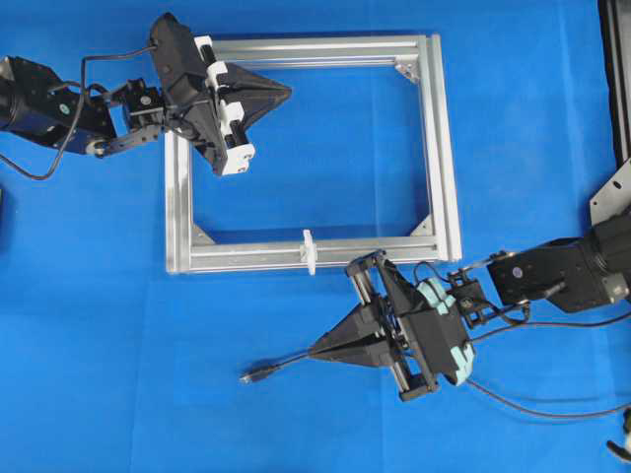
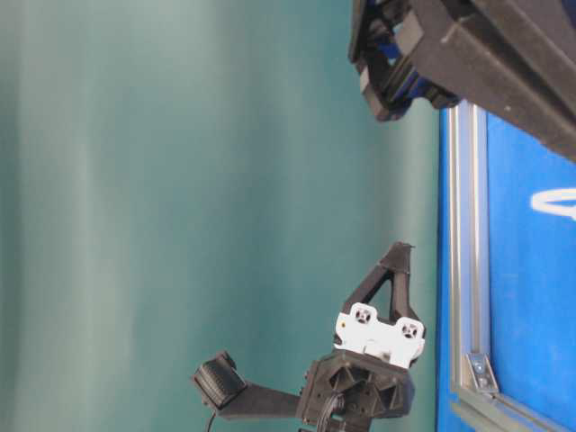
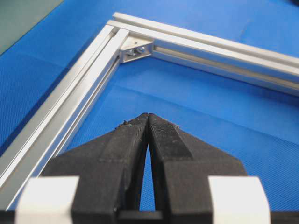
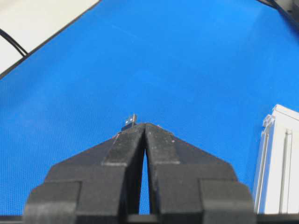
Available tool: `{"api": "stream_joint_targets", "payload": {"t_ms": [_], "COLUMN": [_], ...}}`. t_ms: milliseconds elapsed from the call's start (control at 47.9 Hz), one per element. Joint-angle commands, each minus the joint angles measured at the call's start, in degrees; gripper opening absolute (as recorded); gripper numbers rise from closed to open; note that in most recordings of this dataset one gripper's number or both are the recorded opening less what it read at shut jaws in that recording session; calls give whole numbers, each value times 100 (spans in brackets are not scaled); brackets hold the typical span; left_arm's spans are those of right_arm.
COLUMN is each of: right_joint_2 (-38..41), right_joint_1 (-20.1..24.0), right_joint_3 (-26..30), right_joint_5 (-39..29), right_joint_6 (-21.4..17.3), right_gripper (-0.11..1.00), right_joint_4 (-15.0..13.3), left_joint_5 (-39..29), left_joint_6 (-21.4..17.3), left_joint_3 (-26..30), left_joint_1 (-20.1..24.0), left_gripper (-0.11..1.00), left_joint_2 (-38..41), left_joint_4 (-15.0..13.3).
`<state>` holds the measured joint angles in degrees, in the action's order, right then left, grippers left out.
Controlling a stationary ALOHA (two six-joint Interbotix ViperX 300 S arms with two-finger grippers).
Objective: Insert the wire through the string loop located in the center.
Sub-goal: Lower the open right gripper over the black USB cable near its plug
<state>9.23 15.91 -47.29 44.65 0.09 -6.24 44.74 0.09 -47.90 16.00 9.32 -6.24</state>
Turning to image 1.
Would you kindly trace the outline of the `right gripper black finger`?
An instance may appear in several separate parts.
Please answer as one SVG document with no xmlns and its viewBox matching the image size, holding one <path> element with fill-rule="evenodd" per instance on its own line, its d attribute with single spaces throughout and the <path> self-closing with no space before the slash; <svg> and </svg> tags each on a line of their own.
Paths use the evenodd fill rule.
<svg viewBox="0 0 631 473">
<path fill-rule="evenodd" d="M 397 362 L 397 351 L 386 338 L 366 337 L 334 348 L 310 349 L 308 357 L 325 362 L 383 368 Z"/>
<path fill-rule="evenodd" d="M 386 338 L 394 348 L 391 337 L 386 335 L 386 318 L 380 304 L 356 305 L 339 323 L 322 335 L 308 349 L 334 348 L 366 337 Z"/>
</svg>

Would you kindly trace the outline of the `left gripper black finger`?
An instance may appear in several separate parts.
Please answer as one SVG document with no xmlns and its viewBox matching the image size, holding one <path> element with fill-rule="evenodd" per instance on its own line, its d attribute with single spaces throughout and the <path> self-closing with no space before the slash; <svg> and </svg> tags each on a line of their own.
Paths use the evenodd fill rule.
<svg viewBox="0 0 631 473">
<path fill-rule="evenodd" d="M 260 99 L 288 99 L 292 89 L 237 64 L 225 62 L 226 71 L 216 75 L 220 95 L 225 98 L 255 97 Z"/>
<path fill-rule="evenodd" d="M 290 90 L 242 90 L 221 95 L 225 103 L 239 102 L 244 109 L 243 131 L 291 97 Z"/>
</svg>

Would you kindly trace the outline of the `right gripper body black rail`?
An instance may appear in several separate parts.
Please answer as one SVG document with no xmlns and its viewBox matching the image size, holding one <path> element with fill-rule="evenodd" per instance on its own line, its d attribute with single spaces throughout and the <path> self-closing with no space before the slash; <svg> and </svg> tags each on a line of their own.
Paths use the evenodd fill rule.
<svg viewBox="0 0 631 473">
<path fill-rule="evenodd" d="M 363 305 L 377 310 L 379 332 L 386 338 L 387 366 L 392 372 L 399 399 L 410 401 L 439 389 L 414 327 L 420 313 L 429 308 L 415 289 L 377 250 L 352 260 L 345 269 Z"/>
</svg>

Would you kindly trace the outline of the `left gripper body white rail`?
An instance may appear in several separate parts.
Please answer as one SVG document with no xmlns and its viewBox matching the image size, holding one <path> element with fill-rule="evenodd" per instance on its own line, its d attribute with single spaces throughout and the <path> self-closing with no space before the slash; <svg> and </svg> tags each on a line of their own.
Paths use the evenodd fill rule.
<svg viewBox="0 0 631 473">
<path fill-rule="evenodd" d="M 165 125 L 187 139 L 219 176 L 245 172 L 255 156 L 255 147 L 242 129 L 244 109 L 239 102 L 221 99 L 216 75 L 226 71 L 218 60 L 210 36 L 194 38 L 206 67 L 204 91 L 187 106 L 169 105 Z"/>
</svg>

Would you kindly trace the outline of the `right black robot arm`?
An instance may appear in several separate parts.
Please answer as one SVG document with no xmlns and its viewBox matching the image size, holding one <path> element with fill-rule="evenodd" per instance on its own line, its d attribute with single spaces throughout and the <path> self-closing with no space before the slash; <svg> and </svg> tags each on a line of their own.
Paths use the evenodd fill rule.
<svg viewBox="0 0 631 473">
<path fill-rule="evenodd" d="M 630 181 L 624 164 L 593 197 L 592 226 L 521 252 L 481 261 L 501 300 L 494 305 L 461 268 L 447 278 L 408 282 L 382 250 L 351 261 L 347 277 L 360 302 L 307 350 L 313 360 L 388 368 L 403 401 L 435 392 L 443 376 L 469 378 L 469 330 L 499 317 L 529 320 L 529 305 L 547 300 L 566 313 L 615 304 L 630 295 Z"/>
</svg>

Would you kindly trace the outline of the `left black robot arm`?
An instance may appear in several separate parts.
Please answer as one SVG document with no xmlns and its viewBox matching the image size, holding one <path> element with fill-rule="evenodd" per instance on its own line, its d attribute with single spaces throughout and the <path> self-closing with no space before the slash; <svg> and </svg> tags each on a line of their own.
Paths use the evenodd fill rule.
<svg viewBox="0 0 631 473">
<path fill-rule="evenodd" d="M 255 155 L 246 132 L 292 95 L 291 88 L 214 56 L 210 36 L 194 41 L 207 70 L 204 92 L 177 105 L 141 79 L 115 90 L 61 80 L 21 57 L 1 61 L 1 129 L 39 146 L 104 158 L 173 132 L 220 175 L 248 170 Z"/>
</svg>

